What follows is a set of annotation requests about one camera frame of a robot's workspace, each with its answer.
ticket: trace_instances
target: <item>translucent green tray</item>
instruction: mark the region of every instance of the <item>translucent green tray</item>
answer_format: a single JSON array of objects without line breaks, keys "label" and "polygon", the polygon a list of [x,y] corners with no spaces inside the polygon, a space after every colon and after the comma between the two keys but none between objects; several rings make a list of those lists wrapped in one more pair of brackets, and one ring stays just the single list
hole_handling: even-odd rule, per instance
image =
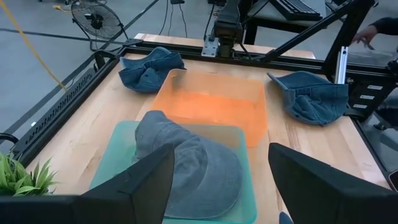
[{"label": "translucent green tray", "polygon": [[[108,147],[90,184],[90,189],[111,179],[137,162],[134,157],[136,152],[134,132],[138,124],[138,121],[123,121],[115,127]],[[243,190],[235,206],[221,217],[211,220],[176,220],[165,218],[164,224],[254,223],[257,218],[257,209],[243,131],[231,126],[211,126],[204,124],[183,124],[182,126],[193,133],[229,146],[238,155],[243,167]]]}]

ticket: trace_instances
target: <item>keyboard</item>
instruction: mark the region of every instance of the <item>keyboard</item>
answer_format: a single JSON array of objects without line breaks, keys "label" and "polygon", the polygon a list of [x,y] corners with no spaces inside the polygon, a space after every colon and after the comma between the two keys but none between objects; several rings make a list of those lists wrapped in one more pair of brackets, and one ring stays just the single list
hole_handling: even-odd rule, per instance
[{"label": "keyboard", "polygon": [[301,0],[270,0],[271,4],[290,21],[319,21],[319,12],[306,5]]}]

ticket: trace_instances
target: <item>gray floor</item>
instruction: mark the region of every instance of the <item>gray floor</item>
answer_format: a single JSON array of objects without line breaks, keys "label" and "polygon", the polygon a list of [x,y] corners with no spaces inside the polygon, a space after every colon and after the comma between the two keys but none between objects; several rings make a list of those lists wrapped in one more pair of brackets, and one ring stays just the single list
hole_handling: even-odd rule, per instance
[{"label": "gray floor", "polygon": [[[139,32],[158,34],[162,27],[166,2],[167,0],[160,0],[147,14],[127,30],[127,34],[130,37],[134,37]],[[52,8],[54,4],[63,5],[63,1],[5,0],[5,3],[23,30],[85,37],[82,31],[72,23],[70,13],[56,11]],[[107,5],[116,12],[122,22],[128,23],[149,3],[150,1],[148,0],[109,0]],[[211,5],[206,0],[189,0],[182,7],[188,26],[188,37],[201,39]],[[371,9],[362,27],[366,27],[379,18],[394,17],[396,15],[398,15],[397,1],[380,0],[378,7]],[[341,22],[335,22],[326,30],[315,34],[295,47],[295,49],[310,50],[314,52],[316,58],[323,59],[326,57],[329,46],[340,27]],[[0,11],[0,28],[14,29],[11,21],[3,11]],[[163,31],[164,35],[167,34],[168,29],[169,21],[167,21]],[[0,34],[0,69],[2,71],[0,74],[0,117],[2,118],[0,120],[0,131],[3,131],[16,122],[57,84],[47,75],[37,59],[31,54],[19,34],[8,32],[0,32]],[[170,35],[185,36],[178,7],[175,7],[174,10]],[[295,34],[289,32],[260,28],[257,33],[256,45],[278,47],[294,36]],[[29,40],[44,62],[60,80],[68,76],[76,69],[77,65],[91,54],[87,42],[33,35],[29,36]],[[397,47],[398,37],[379,35],[373,40],[372,45],[377,50],[391,50]],[[363,45],[358,44],[350,47],[350,51],[360,52],[364,51],[364,48]],[[26,124],[19,128],[15,135],[21,137],[30,128],[30,125],[37,121],[61,95],[62,92],[48,102]],[[377,132],[372,130],[368,132],[370,136],[377,134]],[[389,131],[388,134],[393,138],[398,136],[395,131]],[[5,150],[8,147],[9,145],[3,144],[0,149]],[[398,159],[398,152],[381,146],[381,154],[383,154],[383,157],[388,158],[386,161],[389,169],[398,168],[395,165],[398,165],[398,163],[394,163]]]}]

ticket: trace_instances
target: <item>potted plant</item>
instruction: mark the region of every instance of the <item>potted plant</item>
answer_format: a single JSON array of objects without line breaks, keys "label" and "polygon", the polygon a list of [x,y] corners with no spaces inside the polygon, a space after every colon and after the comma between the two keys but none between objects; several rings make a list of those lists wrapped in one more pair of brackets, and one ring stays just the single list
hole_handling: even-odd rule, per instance
[{"label": "potted plant", "polygon": [[11,154],[0,152],[0,195],[45,195],[50,194],[49,187],[56,182],[53,178],[56,172],[49,173],[50,159],[40,168],[36,165],[33,173],[25,170]]}]

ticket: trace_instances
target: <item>wooden tabletop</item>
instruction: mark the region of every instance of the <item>wooden tabletop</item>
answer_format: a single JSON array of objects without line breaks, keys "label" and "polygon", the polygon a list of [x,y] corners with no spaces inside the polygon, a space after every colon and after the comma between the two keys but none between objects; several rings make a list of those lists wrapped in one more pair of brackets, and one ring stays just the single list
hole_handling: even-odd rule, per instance
[{"label": "wooden tabletop", "polygon": [[[136,38],[203,45],[202,40],[177,37],[138,34]],[[249,51],[261,53],[270,49],[248,47]],[[311,52],[298,50],[291,50],[286,55],[313,58]],[[142,58],[143,55],[130,54],[126,57]],[[269,129],[258,147],[248,150],[258,211],[257,223],[278,223],[278,213],[285,210],[267,160],[270,142],[279,142],[337,169],[388,188],[350,118],[341,117],[329,126],[319,127],[299,123],[284,113],[281,92],[271,83],[266,72],[277,77],[290,72],[193,60],[185,60],[185,67],[189,70],[252,78],[265,83]],[[140,120],[150,108],[155,95],[143,95],[125,88],[118,75],[120,69],[119,64],[110,72],[28,167],[31,169],[39,161],[43,164],[52,158],[51,169],[58,171],[55,180],[60,182],[56,186],[56,194],[86,192],[115,125],[124,120]]]}]

